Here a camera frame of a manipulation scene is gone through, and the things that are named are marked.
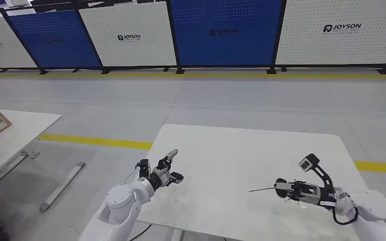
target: yellow stripe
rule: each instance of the yellow stripe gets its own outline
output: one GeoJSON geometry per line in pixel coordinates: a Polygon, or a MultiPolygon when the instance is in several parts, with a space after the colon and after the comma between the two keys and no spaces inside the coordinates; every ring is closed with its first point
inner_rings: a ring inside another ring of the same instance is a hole
{"type": "Polygon", "coordinates": [[[89,144],[89,145],[116,146],[116,147],[145,149],[145,150],[150,150],[152,146],[151,142],[134,142],[131,140],[112,140],[112,139],[91,138],[91,137],[82,137],[82,136],[63,136],[63,135],[55,135],[55,134],[42,134],[39,136],[38,140],[52,140],[55,142],[71,142],[71,143],[80,143],[80,144],[89,144]]]}
{"type": "Polygon", "coordinates": [[[195,74],[189,73],[183,75],[176,74],[146,74],[146,73],[129,73],[129,74],[55,74],[48,73],[46,75],[38,74],[0,74],[0,77],[3,78],[19,78],[19,77],[35,77],[35,78],[184,78],[184,77],[194,77],[194,78],[319,78],[319,79],[386,79],[386,75],[349,75],[349,74],[277,74],[277,75],[267,75],[267,74],[195,74]]]}
{"type": "MultiPolygon", "coordinates": [[[[71,142],[88,145],[115,146],[123,148],[150,150],[151,142],[135,142],[131,140],[113,140],[103,138],[92,138],[82,136],[64,136],[56,134],[42,134],[39,140],[50,140],[55,142],[71,142]]],[[[359,171],[386,172],[386,163],[377,163],[371,161],[354,161],[359,171]]]]}
{"type": "Polygon", "coordinates": [[[386,163],[355,161],[355,166],[359,171],[386,172],[386,163]]]}

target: white table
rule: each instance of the white table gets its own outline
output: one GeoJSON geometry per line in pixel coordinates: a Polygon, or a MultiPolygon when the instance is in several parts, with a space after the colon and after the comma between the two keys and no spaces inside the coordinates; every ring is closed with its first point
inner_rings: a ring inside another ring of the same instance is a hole
{"type": "MultiPolygon", "coordinates": [[[[42,132],[60,119],[59,114],[33,113],[25,111],[0,110],[11,123],[12,126],[0,133],[0,179],[7,175],[14,167],[28,156],[35,159],[39,153],[27,148],[28,144],[38,137],[42,132]]],[[[55,201],[59,194],[76,176],[79,170],[84,166],[84,163],[78,163],[77,166],[70,172],[64,181],[59,181],[58,188],[48,197],[48,199],[40,206],[41,212],[46,212],[49,206],[55,201]]],[[[51,171],[48,171],[50,176],[57,177],[51,171]]]]}
{"type": "Polygon", "coordinates": [[[171,171],[185,179],[159,189],[139,221],[238,240],[358,240],[324,208],[285,202],[272,187],[277,178],[323,186],[298,166],[314,153],[334,186],[367,189],[341,139],[330,134],[164,125],[149,154],[151,166],[172,149],[171,171]]]}

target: panel base foot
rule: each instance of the panel base foot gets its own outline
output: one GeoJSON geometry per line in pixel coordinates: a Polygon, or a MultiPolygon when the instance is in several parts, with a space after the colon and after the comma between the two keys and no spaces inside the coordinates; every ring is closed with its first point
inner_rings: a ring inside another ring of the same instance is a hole
{"type": "Polygon", "coordinates": [[[103,69],[101,75],[107,75],[108,73],[110,73],[111,70],[109,69],[103,69]]]}
{"type": "Polygon", "coordinates": [[[182,75],[185,72],[183,69],[177,69],[176,75],[182,75]]]}
{"type": "Polygon", "coordinates": [[[275,74],[276,74],[275,68],[267,69],[267,74],[269,74],[269,75],[275,75],[275,74]]]}
{"type": "Polygon", "coordinates": [[[386,68],[383,68],[383,69],[377,69],[378,73],[380,73],[381,75],[386,75],[386,68]]]}
{"type": "Polygon", "coordinates": [[[41,70],[39,75],[45,75],[45,74],[47,74],[47,73],[48,73],[48,71],[41,70]]]}

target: gray floor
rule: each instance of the gray floor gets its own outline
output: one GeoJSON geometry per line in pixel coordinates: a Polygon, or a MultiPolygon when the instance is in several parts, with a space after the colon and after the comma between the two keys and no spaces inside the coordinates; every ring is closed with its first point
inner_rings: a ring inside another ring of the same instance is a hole
{"type": "MultiPolygon", "coordinates": [[[[191,70],[243,74],[251,71],[191,70]]],[[[386,82],[374,70],[292,70],[274,78],[45,78],[0,77],[0,109],[61,114],[47,133],[152,142],[165,123],[329,133],[341,137],[354,160],[386,162],[386,82]],[[363,74],[360,79],[284,78],[285,74],[363,74]]],[[[45,214],[39,205],[56,183],[32,161],[0,181],[0,224],[12,240],[77,240],[105,193],[122,183],[147,151],[34,141],[67,175],[87,166],[45,214]]],[[[386,174],[361,172],[386,194],[386,174]]],[[[133,235],[147,225],[136,224],[133,235]]],[[[151,227],[138,240],[167,240],[172,230],[151,227]]],[[[187,234],[186,240],[222,240],[187,234]]]]}

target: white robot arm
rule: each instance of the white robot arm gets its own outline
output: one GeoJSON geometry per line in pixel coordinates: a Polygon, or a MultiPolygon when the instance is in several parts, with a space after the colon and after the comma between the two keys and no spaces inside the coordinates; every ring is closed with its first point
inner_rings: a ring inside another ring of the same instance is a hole
{"type": "Polygon", "coordinates": [[[127,241],[141,206],[150,202],[155,191],[172,183],[181,183],[183,176],[170,173],[173,157],[178,150],[169,152],[159,160],[150,173],[147,159],[141,160],[139,179],[130,184],[120,184],[106,194],[106,198],[82,232],[79,241],[127,241]]]}
{"type": "Polygon", "coordinates": [[[303,171],[313,170],[324,182],[324,187],[304,181],[287,183],[277,179],[274,185],[277,195],[318,205],[332,211],[334,221],[340,225],[351,224],[361,241],[386,240],[386,197],[369,190],[357,195],[349,195],[339,187],[334,187],[330,176],[318,165],[319,159],[309,154],[300,163],[303,171]],[[350,221],[342,223],[337,216],[347,216],[350,221]]]}

